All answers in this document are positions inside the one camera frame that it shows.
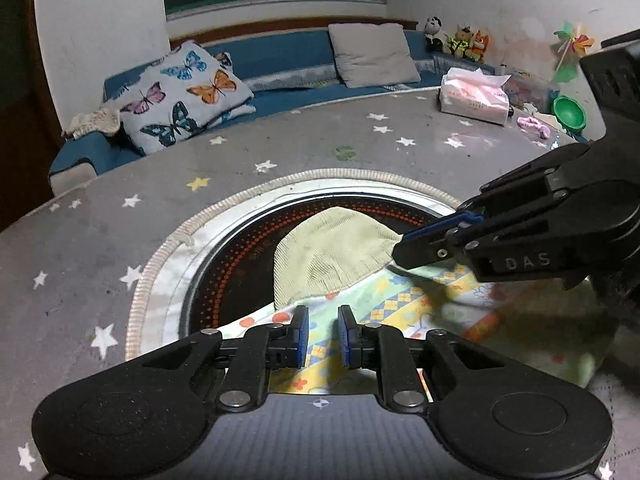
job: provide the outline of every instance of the black robotic gripper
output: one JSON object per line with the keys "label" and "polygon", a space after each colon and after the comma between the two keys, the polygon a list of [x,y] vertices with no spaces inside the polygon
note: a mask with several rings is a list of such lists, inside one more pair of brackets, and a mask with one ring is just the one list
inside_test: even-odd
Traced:
{"label": "black robotic gripper", "polygon": [[611,421],[589,392],[444,330],[357,324],[347,305],[338,331],[377,395],[268,392],[271,370],[304,365],[304,306],[290,325],[203,330],[64,386],[33,416],[49,478],[595,478]]}

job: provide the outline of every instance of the white pillow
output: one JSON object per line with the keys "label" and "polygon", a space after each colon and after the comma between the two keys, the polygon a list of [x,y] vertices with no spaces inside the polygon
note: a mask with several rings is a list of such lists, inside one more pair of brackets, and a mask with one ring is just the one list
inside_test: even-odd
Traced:
{"label": "white pillow", "polygon": [[254,94],[193,41],[148,67],[114,102],[124,129],[145,154],[207,129]]}
{"label": "white pillow", "polygon": [[332,23],[335,65],[348,88],[420,81],[402,25]]}

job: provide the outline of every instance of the sofa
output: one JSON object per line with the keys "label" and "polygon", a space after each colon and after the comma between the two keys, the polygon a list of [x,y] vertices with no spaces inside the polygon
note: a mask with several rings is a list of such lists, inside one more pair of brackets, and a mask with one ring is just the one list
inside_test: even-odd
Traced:
{"label": "sofa", "polygon": [[[481,66],[484,72],[494,73],[494,69],[486,65],[427,52],[424,35],[420,31],[405,30],[404,34],[420,73],[420,81],[394,87],[350,89],[336,80],[313,87],[292,88],[287,83],[288,80],[292,80],[292,75],[306,73],[313,68],[334,65],[334,53],[326,29],[273,32],[205,44],[203,47],[214,56],[221,52],[228,52],[232,59],[233,72],[240,79],[270,81],[267,89],[254,89],[255,96],[249,104],[256,108],[255,113],[229,120],[207,132],[322,102],[380,94],[404,88],[439,86],[442,75],[451,66],[472,69]],[[134,81],[151,63],[152,60],[105,80],[103,100],[106,102],[117,96],[123,86]],[[91,132],[79,139],[66,141],[50,167],[49,181],[54,194],[59,195],[97,175],[141,157],[135,149],[110,142],[101,132]]]}

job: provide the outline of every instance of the stuffed animal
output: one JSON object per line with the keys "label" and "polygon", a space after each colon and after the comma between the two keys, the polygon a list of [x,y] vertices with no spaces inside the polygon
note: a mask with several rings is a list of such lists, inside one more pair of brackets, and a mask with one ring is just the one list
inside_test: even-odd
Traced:
{"label": "stuffed animal", "polygon": [[474,34],[469,27],[460,28],[453,38],[447,38],[447,43],[442,45],[444,54],[451,54],[455,57],[463,57],[465,52],[471,46],[471,38]]}
{"label": "stuffed animal", "polygon": [[442,49],[442,41],[434,38],[439,33],[440,27],[442,27],[442,22],[437,16],[431,16],[424,25],[424,41],[428,52]]}
{"label": "stuffed animal", "polygon": [[482,34],[481,30],[476,32],[474,36],[474,40],[465,51],[465,57],[470,59],[471,61],[475,61],[476,63],[482,63],[484,61],[484,54],[486,53],[486,48],[489,46],[489,35]]}

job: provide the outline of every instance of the beige knitted cloth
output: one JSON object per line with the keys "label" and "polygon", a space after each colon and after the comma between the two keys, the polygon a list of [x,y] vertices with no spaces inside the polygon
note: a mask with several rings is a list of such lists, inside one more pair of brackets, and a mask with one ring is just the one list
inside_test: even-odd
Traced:
{"label": "beige knitted cloth", "polygon": [[285,236],[273,261],[276,308],[345,290],[392,260],[402,239],[370,216],[343,207],[313,215]]}

